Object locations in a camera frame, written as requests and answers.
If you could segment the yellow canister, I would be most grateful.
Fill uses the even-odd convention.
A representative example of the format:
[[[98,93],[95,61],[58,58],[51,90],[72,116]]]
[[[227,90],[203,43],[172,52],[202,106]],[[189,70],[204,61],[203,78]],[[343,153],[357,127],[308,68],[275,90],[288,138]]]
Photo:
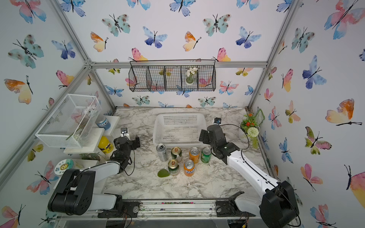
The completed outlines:
[[[108,138],[106,138],[105,136],[102,136],[99,144],[98,144],[98,148],[104,153],[104,154],[108,154],[113,152],[114,150],[114,146],[113,144],[109,141]]]

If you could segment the orange juice can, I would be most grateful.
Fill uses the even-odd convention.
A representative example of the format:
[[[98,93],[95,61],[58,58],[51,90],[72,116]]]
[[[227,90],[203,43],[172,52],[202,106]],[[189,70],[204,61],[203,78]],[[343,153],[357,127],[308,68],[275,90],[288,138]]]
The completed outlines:
[[[197,147],[192,147],[189,150],[189,158],[192,160],[195,164],[199,162],[200,159],[200,151]]]

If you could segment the potted artificial plant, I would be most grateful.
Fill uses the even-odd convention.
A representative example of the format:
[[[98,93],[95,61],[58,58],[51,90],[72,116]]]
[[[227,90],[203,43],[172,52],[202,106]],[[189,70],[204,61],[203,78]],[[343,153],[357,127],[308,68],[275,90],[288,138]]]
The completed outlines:
[[[254,149],[259,148],[258,136],[260,133],[260,125],[263,123],[264,118],[263,111],[259,108],[256,114],[250,112],[245,114],[240,125],[241,129],[248,136],[248,139],[251,140]]]

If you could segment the green drink can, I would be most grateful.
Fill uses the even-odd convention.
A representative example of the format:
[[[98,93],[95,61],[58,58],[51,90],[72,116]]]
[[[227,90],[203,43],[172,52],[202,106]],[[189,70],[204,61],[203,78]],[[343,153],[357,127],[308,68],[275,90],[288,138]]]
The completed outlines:
[[[212,155],[211,148],[204,147],[201,151],[201,156],[200,156],[201,162],[209,163],[210,159],[211,159],[211,155]]]

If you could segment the metal base rail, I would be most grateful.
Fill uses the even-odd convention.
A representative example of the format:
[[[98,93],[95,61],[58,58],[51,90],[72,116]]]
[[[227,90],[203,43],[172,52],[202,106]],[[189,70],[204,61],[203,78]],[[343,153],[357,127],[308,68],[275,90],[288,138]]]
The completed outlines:
[[[57,221],[114,221],[227,219],[258,220],[257,212],[242,212],[233,200],[221,199],[123,199],[110,210],[87,211],[83,215],[58,215]]]

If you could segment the orange Fanta can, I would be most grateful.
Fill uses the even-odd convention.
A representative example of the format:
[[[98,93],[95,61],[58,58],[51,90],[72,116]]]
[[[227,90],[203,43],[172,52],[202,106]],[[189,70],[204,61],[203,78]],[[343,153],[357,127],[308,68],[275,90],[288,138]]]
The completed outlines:
[[[183,164],[183,169],[184,169],[184,174],[188,177],[191,177],[194,175],[194,171],[195,171],[195,163],[192,160],[187,160],[184,164]]]

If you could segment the white stepped shelf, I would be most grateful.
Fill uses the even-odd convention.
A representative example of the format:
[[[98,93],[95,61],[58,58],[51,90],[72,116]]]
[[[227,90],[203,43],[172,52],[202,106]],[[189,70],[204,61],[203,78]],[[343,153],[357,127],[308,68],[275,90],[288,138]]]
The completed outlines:
[[[113,140],[120,136],[121,128],[117,126],[120,117],[108,116],[107,119],[111,123],[111,127],[108,130],[95,126],[87,136],[86,146],[82,148],[67,148],[64,150],[64,154],[66,154],[69,159],[75,160],[75,162],[83,168],[92,167],[108,161],[112,153],[116,150],[116,147],[113,146],[113,150],[110,153],[104,153],[98,148],[98,144],[102,137],[106,137],[110,141],[110,144],[114,145]],[[81,159],[82,154],[95,155],[99,160],[92,160],[90,158],[83,160]]]

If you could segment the silver tall drink can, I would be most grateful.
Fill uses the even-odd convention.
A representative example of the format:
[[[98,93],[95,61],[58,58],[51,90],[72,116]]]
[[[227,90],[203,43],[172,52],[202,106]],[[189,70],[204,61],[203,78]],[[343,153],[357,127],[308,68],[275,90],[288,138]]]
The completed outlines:
[[[166,153],[166,146],[163,143],[160,143],[156,146],[156,151],[159,159],[162,162],[166,162],[168,160],[168,156]]]

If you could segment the white plastic perforated basket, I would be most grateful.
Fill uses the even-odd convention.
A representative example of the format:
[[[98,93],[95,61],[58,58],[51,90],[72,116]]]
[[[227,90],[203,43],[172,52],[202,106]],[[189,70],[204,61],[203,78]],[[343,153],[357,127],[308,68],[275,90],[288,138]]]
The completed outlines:
[[[166,147],[202,147],[201,130],[206,130],[206,120],[200,113],[159,114],[156,117],[153,144]]]

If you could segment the blue cup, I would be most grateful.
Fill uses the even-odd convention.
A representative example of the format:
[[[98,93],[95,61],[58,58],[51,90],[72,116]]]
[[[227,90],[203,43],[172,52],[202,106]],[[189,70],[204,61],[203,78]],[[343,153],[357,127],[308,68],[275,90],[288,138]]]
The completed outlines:
[[[109,122],[109,120],[107,119],[106,116],[104,116],[103,114],[100,114],[97,118],[96,118],[96,125],[99,128],[104,128],[105,131],[107,131],[110,127],[111,124]]]

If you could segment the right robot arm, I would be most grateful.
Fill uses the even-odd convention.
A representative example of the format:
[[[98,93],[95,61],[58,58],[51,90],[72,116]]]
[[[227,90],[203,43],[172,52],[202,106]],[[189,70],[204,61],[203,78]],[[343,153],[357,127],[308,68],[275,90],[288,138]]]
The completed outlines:
[[[292,185],[269,176],[242,149],[227,142],[221,125],[213,124],[201,130],[199,141],[210,145],[214,156],[237,171],[260,196],[261,200],[255,201],[238,195],[234,203],[240,211],[260,217],[268,228],[284,228],[300,218]]]

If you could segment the green white beer can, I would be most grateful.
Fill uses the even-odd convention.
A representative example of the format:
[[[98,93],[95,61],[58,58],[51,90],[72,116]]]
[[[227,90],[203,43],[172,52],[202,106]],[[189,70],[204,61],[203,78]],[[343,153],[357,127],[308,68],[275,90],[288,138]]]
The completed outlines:
[[[181,148],[179,148],[179,147],[172,148],[171,156],[172,156],[172,159],[177,160],[178,162],[181,162],[183,159]]]
[[[180,172],[179,162],[175,159],[171,159],[168,162],[168,171],[172,176],[176,176]]]

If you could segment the white mesh box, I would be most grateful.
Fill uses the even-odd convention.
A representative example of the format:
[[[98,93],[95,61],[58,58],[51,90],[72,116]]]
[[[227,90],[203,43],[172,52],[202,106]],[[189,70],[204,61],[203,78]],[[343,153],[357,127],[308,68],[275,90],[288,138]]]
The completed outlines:
[[[48,147],[81,148],[96,127],[100,112],[96,96],[67,94],[35,136]]]

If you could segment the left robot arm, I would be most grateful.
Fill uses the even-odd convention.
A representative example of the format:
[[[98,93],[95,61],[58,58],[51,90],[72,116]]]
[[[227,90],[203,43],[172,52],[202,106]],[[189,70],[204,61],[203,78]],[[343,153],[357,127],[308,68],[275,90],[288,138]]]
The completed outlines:
[[[117,218],[127,213],[121,195],[95,192],[95,184],[123,173],[132,164],[131,152],[141,146],[138,136],[134,140],[122,136],[114,144],[116,150],[105,163],[65,171],[48,202],[49,211],[69,216],[97,211],[99,218]]]

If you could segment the green leaf piece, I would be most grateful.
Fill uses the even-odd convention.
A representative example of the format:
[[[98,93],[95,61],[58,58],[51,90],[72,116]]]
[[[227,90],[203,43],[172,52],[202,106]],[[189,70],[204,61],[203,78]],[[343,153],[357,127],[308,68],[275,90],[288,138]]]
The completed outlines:
[[[161,169],[159,172],[158,172],[158,177],[159,178],[165,178],[165,177],[168,177],[170,175],[170,172],[166,169]]]

